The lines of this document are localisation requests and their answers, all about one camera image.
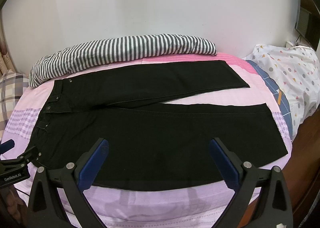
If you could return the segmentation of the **black pants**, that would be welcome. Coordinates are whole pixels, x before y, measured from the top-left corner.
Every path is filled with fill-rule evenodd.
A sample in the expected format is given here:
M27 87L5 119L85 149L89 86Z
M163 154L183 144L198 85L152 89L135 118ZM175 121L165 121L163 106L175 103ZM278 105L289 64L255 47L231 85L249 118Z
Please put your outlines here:
M222 60L131 65L60 79L29 144L41 153L39 165L59 169L104 138L110 150L94 182L103 187L164 191L210 184L221 180L209 154L216 137L257 167L287 154L272 113L265 104L173 100L248 87Z

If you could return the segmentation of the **plaid pillow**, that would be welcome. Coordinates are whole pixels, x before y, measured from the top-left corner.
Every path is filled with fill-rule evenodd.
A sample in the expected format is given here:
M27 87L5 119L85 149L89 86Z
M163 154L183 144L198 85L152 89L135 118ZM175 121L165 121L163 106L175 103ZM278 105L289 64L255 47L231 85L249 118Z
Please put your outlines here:
M9 118L16 104L28 86L28 78L23 73L17 73L13 72L12 70L8 70L3 74L3 76L1 76L1 138L3 137L5 127L7 126Z

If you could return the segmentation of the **pink purple bed sheet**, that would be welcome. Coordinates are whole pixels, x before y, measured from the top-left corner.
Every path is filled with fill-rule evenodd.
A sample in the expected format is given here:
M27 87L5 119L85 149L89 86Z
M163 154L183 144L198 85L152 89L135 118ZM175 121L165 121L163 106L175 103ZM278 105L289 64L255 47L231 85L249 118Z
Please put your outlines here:
M237 106L267 104L283 138L283 144L291 152L292 143L287 124L274 96L254 67L228 54L219 53L214 59L225 61L249 87L245 90L197 95L181 99L180 103ZM6 158L15 158L26 149L39 111L53 86L54 81L50 80L35 89L24 90L3 133L3 141L15 141L15 147L5 154ZM85 191L85 196L99 217L107 224L118 227L202 227L218 218L232 195L233 191L223 181L163 192L128 192L95 186Z

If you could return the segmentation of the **brown curtain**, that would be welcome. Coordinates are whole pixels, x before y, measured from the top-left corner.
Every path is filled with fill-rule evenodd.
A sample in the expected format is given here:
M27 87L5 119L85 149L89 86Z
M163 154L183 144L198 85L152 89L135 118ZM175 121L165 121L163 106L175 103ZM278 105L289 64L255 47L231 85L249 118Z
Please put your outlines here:
M9 50L7 47L7 42L5 39L3 29L3 19L1 14L1 75L3 75L8 70L17 72L14 63L11 60Z

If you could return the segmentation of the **grey white striped blanket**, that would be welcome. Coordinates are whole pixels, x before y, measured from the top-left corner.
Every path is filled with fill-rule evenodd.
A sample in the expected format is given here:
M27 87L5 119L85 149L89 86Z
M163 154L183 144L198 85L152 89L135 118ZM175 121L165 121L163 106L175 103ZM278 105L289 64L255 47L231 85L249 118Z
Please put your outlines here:
M67 47L38 60L30 70L29 86L86 69L167 54L217 55L210 40L190 35L158 34L93 40Z

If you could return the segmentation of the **white patterned quilt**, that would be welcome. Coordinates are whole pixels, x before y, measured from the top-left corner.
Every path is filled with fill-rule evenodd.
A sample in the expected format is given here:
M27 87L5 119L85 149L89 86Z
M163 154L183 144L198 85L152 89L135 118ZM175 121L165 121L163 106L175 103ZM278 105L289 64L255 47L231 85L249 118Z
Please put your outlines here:
M287 98L292 137L299 126L319 107L319 59L307 46L276 47L256 45L244 58L257 64L273 79Z

